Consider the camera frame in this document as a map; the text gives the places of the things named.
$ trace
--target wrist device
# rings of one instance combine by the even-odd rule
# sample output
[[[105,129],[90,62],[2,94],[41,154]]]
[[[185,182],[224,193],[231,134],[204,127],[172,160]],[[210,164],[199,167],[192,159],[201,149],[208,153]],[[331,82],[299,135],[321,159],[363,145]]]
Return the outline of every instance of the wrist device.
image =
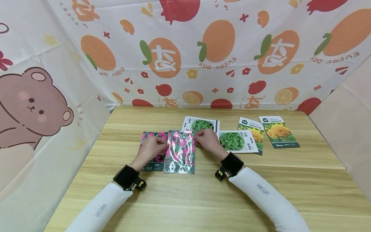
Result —
[[[147,186],[147,183],[139,178],[139,172],[127,165],[116,173],[113,180],[120,185],[124,191],[134,191],[134,189],[142,191],[142,189]]]
[[[220,181],[223,180],[226,176],[229,178],[237,175],[237,173],[243,166],[243,161],[240,159],[240,157],[236,156],[232,152],[230,152],[227,157],[220,163],[221,167],[215,173],[215,176]]]

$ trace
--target printed backdrop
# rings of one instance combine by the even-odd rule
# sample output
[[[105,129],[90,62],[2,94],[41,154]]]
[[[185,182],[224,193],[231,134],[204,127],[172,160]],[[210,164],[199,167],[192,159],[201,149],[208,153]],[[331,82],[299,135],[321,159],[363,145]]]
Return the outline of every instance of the printed backdrop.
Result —
[[[370,1],[49,1],[116,105],[310,114],[370,55]]]

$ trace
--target green plant seed packet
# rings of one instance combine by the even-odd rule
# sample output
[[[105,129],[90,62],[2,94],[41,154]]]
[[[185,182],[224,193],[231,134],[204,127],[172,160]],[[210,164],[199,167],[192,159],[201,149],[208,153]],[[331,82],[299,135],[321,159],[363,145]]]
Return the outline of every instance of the green plant seed packet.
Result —
[[[259,116],[273,148],[300,147],[281,116]]]

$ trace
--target arm sleeve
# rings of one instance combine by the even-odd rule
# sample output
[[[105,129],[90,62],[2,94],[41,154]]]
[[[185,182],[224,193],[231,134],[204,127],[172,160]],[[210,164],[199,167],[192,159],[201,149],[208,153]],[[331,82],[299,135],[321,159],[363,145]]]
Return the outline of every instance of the arm sleeve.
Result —
[[[101,232],[110,218],[133,194],[109,183],[73,220],[66,232]]]
[[[229,181],[246,193],[269,217],[277,232],[310,231],[294,206],[250,168],[245,167]]]

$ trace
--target wooden table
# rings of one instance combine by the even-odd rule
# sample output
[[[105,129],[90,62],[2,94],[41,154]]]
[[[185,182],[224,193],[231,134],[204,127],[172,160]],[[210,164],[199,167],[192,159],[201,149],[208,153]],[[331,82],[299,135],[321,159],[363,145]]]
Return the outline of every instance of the wooden table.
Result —
[[[64,231],[115,173],[136,156],[143,131],[180,130],[185,116],[217,119],[236,130],[239,117],[280,115],[301,148],[273,149],[264,135],[263,156],[240,154],[301,213],[311,231],[370,231],[371,206],[310,119],[299,111],[117,107],[50,220]],[[228,180],[220,164],[196,148],[195,174],[142,172],[146,189],[134,191],[104,231],[274,231],[265,214]]]

